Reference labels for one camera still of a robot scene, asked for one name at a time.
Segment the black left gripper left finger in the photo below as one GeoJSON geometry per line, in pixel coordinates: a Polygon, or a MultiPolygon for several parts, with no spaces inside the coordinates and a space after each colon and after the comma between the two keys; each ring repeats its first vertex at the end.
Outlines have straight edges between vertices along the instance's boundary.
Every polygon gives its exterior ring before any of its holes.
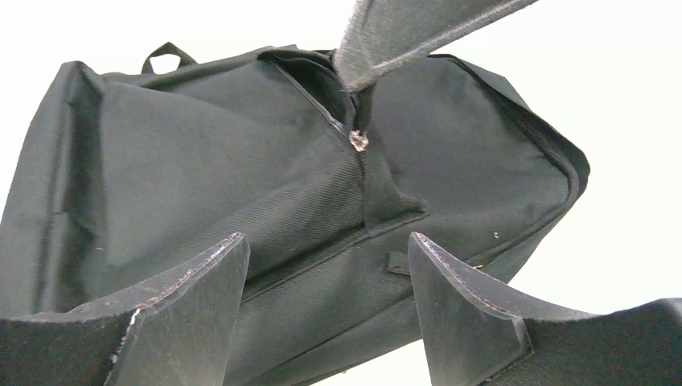
{"type": "Polygon", "coordinates": [[[4,318],[2,384],[222,384],[249,253],[235,233],[67,313],[4,318]]]}

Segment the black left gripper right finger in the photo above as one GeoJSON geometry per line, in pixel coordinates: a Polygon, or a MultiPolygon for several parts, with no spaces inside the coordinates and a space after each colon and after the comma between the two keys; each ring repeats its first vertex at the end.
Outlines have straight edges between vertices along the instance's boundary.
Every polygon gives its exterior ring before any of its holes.
{"type": "Polygon", "coordinates": [[[546,302],[413,233],[409,268],[434,385],[678,385],[681,301],[612,314],[546,302]]]}

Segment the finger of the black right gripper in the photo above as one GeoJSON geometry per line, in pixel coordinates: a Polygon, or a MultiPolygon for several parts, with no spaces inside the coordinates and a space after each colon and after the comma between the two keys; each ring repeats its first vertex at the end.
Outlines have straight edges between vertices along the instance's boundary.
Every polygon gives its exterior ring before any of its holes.
{"type": "Polygon", "coordinates": [[[486,27],[534,0],[367,0],[355,4],[333,65],[360,92],[405,63],[486,27]]]}

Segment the black student backpack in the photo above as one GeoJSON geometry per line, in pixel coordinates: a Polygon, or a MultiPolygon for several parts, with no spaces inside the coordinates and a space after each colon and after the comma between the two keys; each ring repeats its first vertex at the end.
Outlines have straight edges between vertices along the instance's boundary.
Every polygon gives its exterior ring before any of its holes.
{"type": "Polygon", "coordinates": [[[331,57],[63,64],[2,216],[1,321],[67,313],[241,233],[220,385],[309,385],[421,337],[412,233],[509,281],[584,192],[584,153],[504,77],[415,60],[379,79],[355,129],[331,57]]]}

